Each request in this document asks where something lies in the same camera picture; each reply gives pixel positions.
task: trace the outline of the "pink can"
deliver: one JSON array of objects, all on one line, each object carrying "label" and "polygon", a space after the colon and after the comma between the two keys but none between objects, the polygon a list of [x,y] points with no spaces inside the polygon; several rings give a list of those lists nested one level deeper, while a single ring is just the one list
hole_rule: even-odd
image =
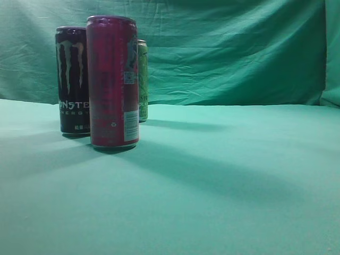
[{"label": "pink can", "polygon": [[139,140],[135,21],[91,16],[87,24],[91,143],[129,148]]}]

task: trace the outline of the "barcode label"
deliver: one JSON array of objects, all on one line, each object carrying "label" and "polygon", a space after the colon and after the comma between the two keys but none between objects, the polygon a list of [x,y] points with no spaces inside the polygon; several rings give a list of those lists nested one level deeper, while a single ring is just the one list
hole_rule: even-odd
[{"label": "barcode label", "polygon": [[134,72],[124,72],[124,84],[134,84]]},{"label": "barcode label", "polygon": [[133,141],[139,137],[139,111],[124,113],[124,141]]}]

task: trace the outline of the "can lid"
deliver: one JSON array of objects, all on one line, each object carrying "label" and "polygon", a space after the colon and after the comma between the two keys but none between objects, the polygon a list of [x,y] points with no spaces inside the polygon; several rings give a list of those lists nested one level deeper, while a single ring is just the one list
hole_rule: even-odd
[{"label": "can lid", "polygon": [[57,31],[67,30],[67,29],[86,30],[86,28],[84,27],[58,27]]},{"label": "can lid", "polygon": [[128,20],[128,21],[132,21],[135,22],[133,19],[130,19],[128,17],[124,17],[124,16],[114,16],[114,15],[96,15],[96,16],[90,16],[87,18],[87,21],[90,20],[96,20],[96,19],[117,19],[117,20]]}]

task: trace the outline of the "energy drink can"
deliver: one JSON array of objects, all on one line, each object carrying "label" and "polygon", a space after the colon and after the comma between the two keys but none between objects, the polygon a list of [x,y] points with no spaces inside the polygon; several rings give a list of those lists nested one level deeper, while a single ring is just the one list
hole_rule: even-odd
[{"label": "energy drink can", "polygon": [[132,148],[139,140],[137,27],[120,16],[87,24],[91,143]]},{"label": "energy drink can", "polygon": [[148,118],[148,46],[144,40],[138,40],[138,83],[139,83],[139,122]]},{"label": "energy drink can", "polygon": [[90,113],[86,29],[59,27],[55,43],[61,132],[87,135]]}]

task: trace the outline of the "green can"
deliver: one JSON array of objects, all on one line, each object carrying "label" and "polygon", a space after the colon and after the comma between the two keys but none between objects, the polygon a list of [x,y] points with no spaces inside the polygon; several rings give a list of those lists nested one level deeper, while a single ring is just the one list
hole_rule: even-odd
[{"label": "green can", "polygon": [[148,118],[148,46],[144,40],[138,40],[138,83],[139,83],[139,122]]}]

